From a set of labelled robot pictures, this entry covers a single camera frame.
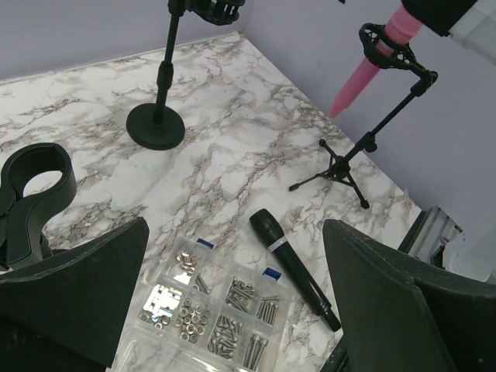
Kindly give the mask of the pink microphone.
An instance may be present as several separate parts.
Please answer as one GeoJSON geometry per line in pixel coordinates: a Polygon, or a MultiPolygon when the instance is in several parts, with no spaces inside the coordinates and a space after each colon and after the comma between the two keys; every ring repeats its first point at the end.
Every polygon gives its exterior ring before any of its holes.
{"type": "MultiPolygon", "coordinates": [[[[384,27],[388,39],[398,45],[406,45],[422,28],[422,23],[411,15],[403,5],[394,13],[384,27]]],[[[337,117],[347,109],[366,86],[375,78],[380,68],[364,58],[348,81],[340,89],[330,109],[330,117],[337,117]]]]}

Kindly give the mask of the black round-base shock-mount stand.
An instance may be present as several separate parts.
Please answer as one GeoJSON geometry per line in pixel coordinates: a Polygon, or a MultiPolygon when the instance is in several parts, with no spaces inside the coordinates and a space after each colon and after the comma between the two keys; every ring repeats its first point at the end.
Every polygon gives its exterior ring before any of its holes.
{"type": "Polygon", "coordinates": [[[126,119],[126,132],[138,145],[149,150],[171,150],[177,147],[185,135],[184,121],[172,108],[166,106],[171,88],[174,65],[172,62],[177,30],[185,12],[193,12],[204,21],[216,26],[228,26],[239,18],[239,8],[244,0],[192,0],[169,1],[170,25],[164,59],[157,74],[157,97],[154,103],[136,106],[126,119]]]}

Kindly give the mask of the black microphone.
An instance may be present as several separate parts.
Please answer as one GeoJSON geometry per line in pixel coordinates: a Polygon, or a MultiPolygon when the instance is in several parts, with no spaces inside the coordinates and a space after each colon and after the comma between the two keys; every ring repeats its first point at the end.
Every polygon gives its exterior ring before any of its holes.
{"type": "Polygon", "coordinates": [[[329,299],[288,242],[284,230],[274,216],[262,208],[250,217],[250,225],[258,240],[285,269],[314,314],[322,318],[333,332],[340,330],[341,323],[332,311],[329,299]]]}

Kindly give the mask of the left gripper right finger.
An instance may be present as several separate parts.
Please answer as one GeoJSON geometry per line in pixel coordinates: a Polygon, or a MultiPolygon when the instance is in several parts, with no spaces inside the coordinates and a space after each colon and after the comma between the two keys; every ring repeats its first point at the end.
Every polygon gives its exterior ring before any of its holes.
{"type": "Polygon", "coordinates": [[[323,242],[351,371],[493,371],[495,287],[329,219],[323,242]]]}

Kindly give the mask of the clear plastic screw organizer box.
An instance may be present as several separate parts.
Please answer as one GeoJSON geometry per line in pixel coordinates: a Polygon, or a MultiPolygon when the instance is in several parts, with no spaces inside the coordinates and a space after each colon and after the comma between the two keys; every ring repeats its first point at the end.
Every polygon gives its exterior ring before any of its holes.
{"type": "Polygon", "coordinates": [[[279,272],[177,239],[139,279],[113,371],[273,371],[291,302],[279,272]]]}

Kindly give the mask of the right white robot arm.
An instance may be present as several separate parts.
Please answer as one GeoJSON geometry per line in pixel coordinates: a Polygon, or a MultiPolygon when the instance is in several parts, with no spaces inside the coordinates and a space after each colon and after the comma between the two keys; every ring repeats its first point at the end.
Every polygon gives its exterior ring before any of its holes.
{"type": "Polygon", "coordinates": [[[437,35],[495,63],[495,0],[408,0],[402,5],[437,35]]]}

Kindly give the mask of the black clip microphone stand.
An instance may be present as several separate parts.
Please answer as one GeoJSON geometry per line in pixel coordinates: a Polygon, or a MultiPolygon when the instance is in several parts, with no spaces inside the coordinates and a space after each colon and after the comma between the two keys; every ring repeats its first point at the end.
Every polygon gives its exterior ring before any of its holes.
{"type": "Polygon", "coordinates": [[[11,155],[1,169],[1,270],[18,270],[53,256],[43,227],[74,200],[77,182],[67,151],[36,143],[11,155]],[[50,188],[24,195],[34,177],[59,171],[50,188]]]}

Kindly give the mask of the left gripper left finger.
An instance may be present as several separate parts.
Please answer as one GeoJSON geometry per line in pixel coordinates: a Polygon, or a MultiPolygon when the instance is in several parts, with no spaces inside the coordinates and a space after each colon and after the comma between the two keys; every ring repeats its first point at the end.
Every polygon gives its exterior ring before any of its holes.
{"type": "Polygon", "coordinates": [[[112,366],[150,230],[137,218],[1,276],[3,371],[112,366]]]}

